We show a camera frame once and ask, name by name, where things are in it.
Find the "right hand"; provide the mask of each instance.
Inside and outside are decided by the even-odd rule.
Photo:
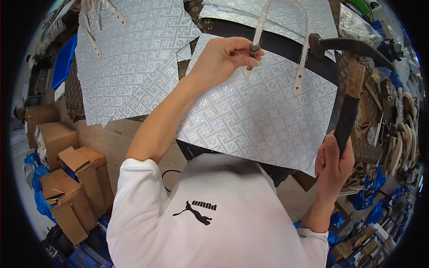
[[[256,59],[250,57],[251,43],[244,37],[210,40],[188,75],[197,85],[199,93],[227,80],[240,66],[257,66],[257,60],[262,60],[264,51],[260,49]]]
[[[354,154],[351,139],[340,158],[337,139],[331,131],[317,151],[314,175],[317,179],[318,194],[321,200],[335,203],[344,183],[351,175],[354,166]]]

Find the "hammer head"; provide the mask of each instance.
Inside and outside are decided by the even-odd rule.
[[[345,37],[322,39],[319,34],[311,33],[308,36],[308,44],[311,53],[316,57],[323,57],[328,49],[350,51],[370,57],[374,62],[395,71],[394,65],[381,52],[363,41]]]

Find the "silver patterned fabric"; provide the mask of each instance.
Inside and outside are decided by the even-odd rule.
[[[202,34],[189,72],[207,42]],[[328,128],[337,86],[305,69],[302,91],[292,85],[298,64],[265,51],[260,67],[238,68],[198,98],[185,114],[177,138],[267,164],[307,170]]]
[[[256,28],[259,17],[250,15],[249,13],[242,12],[238,9],[226,8],[222,6],[215,6],[206,4],[203,6],[200,14],[200,18],[218,18],[227,21],[237,22],[243,25],[247,25],[253,28]],[[299,44],[304,44],[304,36],[297,34],[296,32],[278,25],[270,20],[265,21],[264,31],[268,31],[271,33],[276,33],[281,36],[292,39]],[[328,50],[325,52],[325,56],[329,59],[335,61],[335,55],[333,50]]]
[[[117,109],[158,68],[198,37],[201,31],[173,0],[113,0],[126,18],[121,26],[106,8],[91,18],[91,32],[102,52],[98,60],[88,36],[79,27],[75,49],[87,125],[105,126]]]
[[[327,0],[300,0],[305,7],[309,26],[313,33],[318,33],[322,38],[338,37],[331,8]],[[259,17],[261,7],[265,0],[203,0],[203,4],[211,4],[227,7],[226,11],[235,9],[236,13],[250,13]],[[295,33],[305,36],[307,24],[303,21],[302,11],[298,8],[291,8],[290,0],[271,0],[267,20],[284,26]]]
[[[150,114],[179,82],[177,59],[171,57],[151,73],[117,109],[111,120]]]

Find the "hammer handle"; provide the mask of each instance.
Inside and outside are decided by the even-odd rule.
[[[365,80],[365,57],[350,53],[346,95],[340,109],[334,136],[340,149],[340,156],[346,148],[347,140],[355,125],[360,92]]]

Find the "blue plastic crate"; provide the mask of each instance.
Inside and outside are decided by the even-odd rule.
[[[55,61],[54,74],[52,75],[52,89],[57,89],[70,74],[75,48],[78,44],[78,35],[73,36],[60,50]]]
[[[113,264],[106,261],[106,259],[83,242],[73,252],[69,260],[76,267],[83,268],[111,268],[113,266]]]

